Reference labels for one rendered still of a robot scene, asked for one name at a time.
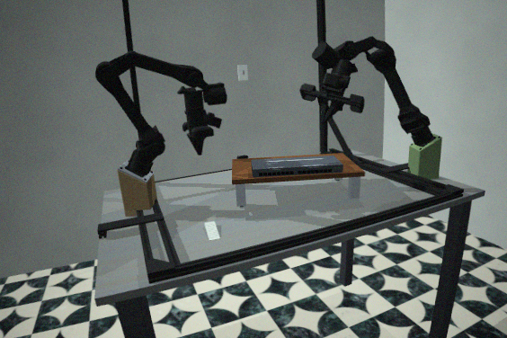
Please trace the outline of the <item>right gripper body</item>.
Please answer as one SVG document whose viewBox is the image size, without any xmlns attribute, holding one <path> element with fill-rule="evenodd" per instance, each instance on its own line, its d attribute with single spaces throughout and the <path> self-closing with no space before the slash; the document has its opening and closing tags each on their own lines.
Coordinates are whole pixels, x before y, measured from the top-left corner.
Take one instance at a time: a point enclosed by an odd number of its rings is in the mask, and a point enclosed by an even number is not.
<svg viewBox="0 0 507 338">
<path fill-rule="evenodd" d="M 182 125 L 183 131 L 189 130 L 189 134 L 191 134 L 193 138 L 205 138 L 214 136 L 214 130 L 209 126 L 204 126 L 204 113 L 206 113 L 204 107 L 185 108 L 185 110 L 186 111 L 184 112 L 187 117 L 187 122 L 184 122 Z M 192 129 L 192 127 L 199 126 L 203 126 L 203 128 Z"/>
</svg>

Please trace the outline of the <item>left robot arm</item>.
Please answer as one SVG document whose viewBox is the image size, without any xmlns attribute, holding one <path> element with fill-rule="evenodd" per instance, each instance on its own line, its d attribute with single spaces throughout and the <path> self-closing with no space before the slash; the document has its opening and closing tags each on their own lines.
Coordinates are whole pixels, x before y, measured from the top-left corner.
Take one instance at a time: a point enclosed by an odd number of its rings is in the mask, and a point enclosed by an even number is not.
<svg viewBox="0 0 507 338">
<path fill-rule="evenodd" d="M 378 50 L 369 54 L 368 50 L 374 47 Z M 366 50 L 365 53 L 367 60 L 374 65 L 377 71 L 382 73 L 387 80 L 389 88 L 399 107 L 399 115 L 397 118 L 400 121 L 402 129 L 404 129 L 406 134 L 412 134 L 411 137 L 414 144 L 419 147 L 424 147 L 432 142 L 436 137 L 432 135 L 428 127 L 431 125 L 430 120 L 426 115 L 420 112 L 419 108 L 411 103 L 405 87 L 396 71 L 395 52 L 386 42 L 382 40 L 376 40 L 373 36 L 371 36 L 365 40 L 357 42 L 345 41 L 335 49 L 332 47 L 330 48 L 324 40 L 319 42 L 318 46 L 312 53 L 312 58 L 324 68 L 332 68 L 331 73 L 338 72 L 345 75 L 341 77 L 325 73 L 322 83 L 323 89 L 328 86 L 338 89 L 338 92 L 342 94 L 343 89 L 348 88 L 351 73 L 358 72 L 357 67 L 355 64 L 352 64 L 350 60 L 356 58 L 360 53 L 362 53 L 362 51 L 364 51 L 364 49 Z"/>
</svg>

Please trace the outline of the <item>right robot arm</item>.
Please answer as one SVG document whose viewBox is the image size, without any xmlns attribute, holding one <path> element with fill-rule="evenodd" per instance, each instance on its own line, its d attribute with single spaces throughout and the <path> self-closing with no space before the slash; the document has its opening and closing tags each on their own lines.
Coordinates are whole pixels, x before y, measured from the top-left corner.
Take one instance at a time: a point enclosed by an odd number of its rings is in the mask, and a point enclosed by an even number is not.
<svg viewBox="0 0 507 338">
<path fill-rule="evenodd" d="M 118 61 L 119 59 L 120 61 Z M 190 88 L 182 86 L 177 92 L 178 94 L 184 93 L 185 108 L 202 107 L 203 100 L 208 105 L 227 102 L 227 93 L 223 83 L 208 85 L 203 80 L 203 74 L 196 67 L 172 65 L 163 60 L 158 60 L 159 59 L 153 59 L 131 50 L 110 62 L 101 62 L 96 67 L 95 71 L 97 81 L 114 96 L 142 138 L 136 142 L 137 149 L 133 151 L 128 165 L 125 166 L 125 169 L 140 177 L 149 174 L 153 165 L 152 161 L 165 151 L 165 139 L 156 126 L 152 128 L 147 125 L 137 106 L 123 88 L 118 78 L 121 74 L 132 67 L 140 67 L 165 76 L 170 76 L 188 85 Z M 211 89 L 209 89 L 209 86 Z M 199 87 L 202 90 L 196 91 L 195 87 Z M 146 149 L 141 149 L 143 147 L 146 147 Z"/>
</svg>

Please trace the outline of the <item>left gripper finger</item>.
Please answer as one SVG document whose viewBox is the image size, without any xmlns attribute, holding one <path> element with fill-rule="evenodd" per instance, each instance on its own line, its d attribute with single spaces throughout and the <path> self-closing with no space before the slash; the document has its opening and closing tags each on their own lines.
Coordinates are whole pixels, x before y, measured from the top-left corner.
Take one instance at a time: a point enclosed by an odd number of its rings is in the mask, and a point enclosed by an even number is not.
<svg viewBox="0 0 507 338">
<path fill-rule="evenodd" d="M 332 98 L 330 107 L 325 115 L 323 124 L 326 124 L 326 122 L 338 111 L 342 111 L 342 101 Z"/>
<path fill-rule="evenodd" d="M 326 115 L 326 113 L 328 111 L 328 107 L 329 107 L 327 97 L 318 95 L 317 100 L 318 100 L 319 105 L 322 106 L 322 124 L 323 124 L 325 115 Z M 322 105 L 321 105 L 321 102 L 322 102 Z"/>
</svg>

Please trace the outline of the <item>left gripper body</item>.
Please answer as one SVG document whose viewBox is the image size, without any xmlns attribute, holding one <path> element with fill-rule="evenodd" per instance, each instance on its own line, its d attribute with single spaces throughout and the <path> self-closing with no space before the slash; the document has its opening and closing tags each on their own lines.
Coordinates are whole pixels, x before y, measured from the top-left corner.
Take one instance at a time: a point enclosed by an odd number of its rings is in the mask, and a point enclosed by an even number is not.
<svg viewBox="0 0 507 338">
<path fill-rule="evenodd" d="M 345 76 L 344 74 L 338 73 L 338 72 L 333 72 L 331 74 L 341 76 L 341 77 Z M 334 88 L 331 88 L 328 86 L 325 88 L 325 91 L 317 91 L 315 85 L 303 84 L 303 85 L 301 85 L 299 91 L 301 93 L 302 99 L 307 100 L 307 101 L 311 101 L 311 102 L 314 101 L 318 95 L 325 96 L 325 97 L 327 96 L 328 102 L 331 101 L 332 98 L 337 97 L 339 99 L 337 99 L 337 98 L 334 98 L 334 99 L 341 100 L 342 106 L 344 104 L 348 104 L 351 106 L 350 107 L 351 111 L 362 113 L 363 108 L 364 108 L 363 96 L 351 94 L 350 98 L 343 97 L 345 89 L 346 88 L 344 88 L 342 94 L 340 94 L 338 92 L 338 89 L 334 89 Z M 308 92 L 306 92 L 306 91 L 308 91 Z M 354 103 L 352 103 L 352 102 L 354 102 Z M 352 105 L 355 105 L 356 107 L 353 107 Z"/>
</svg>

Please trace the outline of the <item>grey network switch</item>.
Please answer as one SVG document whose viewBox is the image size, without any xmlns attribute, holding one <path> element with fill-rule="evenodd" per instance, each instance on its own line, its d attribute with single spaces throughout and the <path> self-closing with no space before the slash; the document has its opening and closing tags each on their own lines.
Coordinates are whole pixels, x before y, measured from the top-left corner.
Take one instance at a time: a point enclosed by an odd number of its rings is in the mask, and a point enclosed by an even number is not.
<svg viewBox="0 0 507 338">
<path fill-rule="evenodd" d="M 253 177 L 342 173 L 343 171 L 343 164 L 335 156 L 254 159 L 251 162 Z"/>
</svg>

